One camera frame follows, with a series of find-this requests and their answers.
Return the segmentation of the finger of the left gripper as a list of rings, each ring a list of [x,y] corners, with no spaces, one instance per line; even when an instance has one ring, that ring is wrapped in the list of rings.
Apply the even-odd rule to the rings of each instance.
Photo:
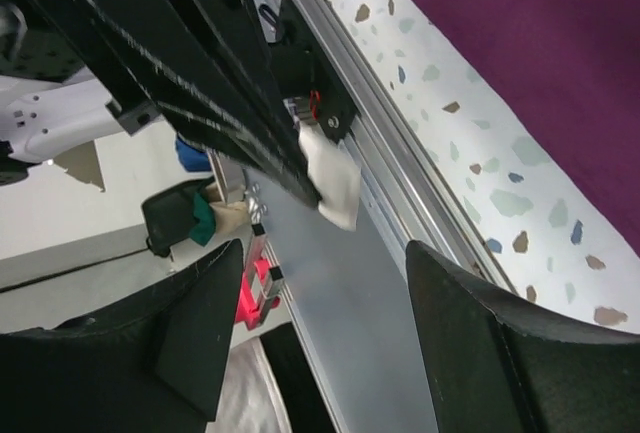
[[[300,148],[268,66],[268,47],[252,0],[192,0],[215,38],[213,57],[288,158]]]
[[[192,0],[2,0],[25,25],[1,44],[5,75],[64,81],[87,68],[128,132],[162,116],[187,142],[255,169],[308,207],[321,199],[300,148],[294,162],[216,63]]]

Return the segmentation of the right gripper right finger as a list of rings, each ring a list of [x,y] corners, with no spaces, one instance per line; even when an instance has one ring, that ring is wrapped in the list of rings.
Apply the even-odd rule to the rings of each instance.
[[[638,335],[531,303],[421,241],[405,255],[440,431],[638,431]]]

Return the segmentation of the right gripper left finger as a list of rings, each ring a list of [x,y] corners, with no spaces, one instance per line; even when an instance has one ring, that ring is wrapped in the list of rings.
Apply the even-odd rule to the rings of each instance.
[[[5,432],[202,432],[216,418],[240,240],[53,329],[1,338]]]

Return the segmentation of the white strip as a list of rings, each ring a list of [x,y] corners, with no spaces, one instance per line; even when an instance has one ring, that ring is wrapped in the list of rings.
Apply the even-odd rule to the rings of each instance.
[[[319,192],[319,213],[345,231],[355,231],[361,192],[361,168],[336,144],[301,125],[299,145],[307,174]]]

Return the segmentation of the purple cloth mat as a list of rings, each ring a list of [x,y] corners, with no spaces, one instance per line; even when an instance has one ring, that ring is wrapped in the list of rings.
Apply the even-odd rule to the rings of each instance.
[[[639,0],[412,0],[632,247]]]

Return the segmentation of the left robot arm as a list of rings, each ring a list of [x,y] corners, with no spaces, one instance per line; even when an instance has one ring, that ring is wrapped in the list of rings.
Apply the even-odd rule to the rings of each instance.
[[[3,184],[164,120],[320,203],[253,0],[1,0],[1,48]]]

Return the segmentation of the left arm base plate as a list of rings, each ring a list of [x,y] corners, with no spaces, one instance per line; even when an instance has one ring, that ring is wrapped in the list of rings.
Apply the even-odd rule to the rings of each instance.
[[[282,96],[296,102],[300,120],[340,143],[358,109],[316,35],[293,0],[281,0],[278,11],[263,4],[259,15],[275,34],[270,66]]]

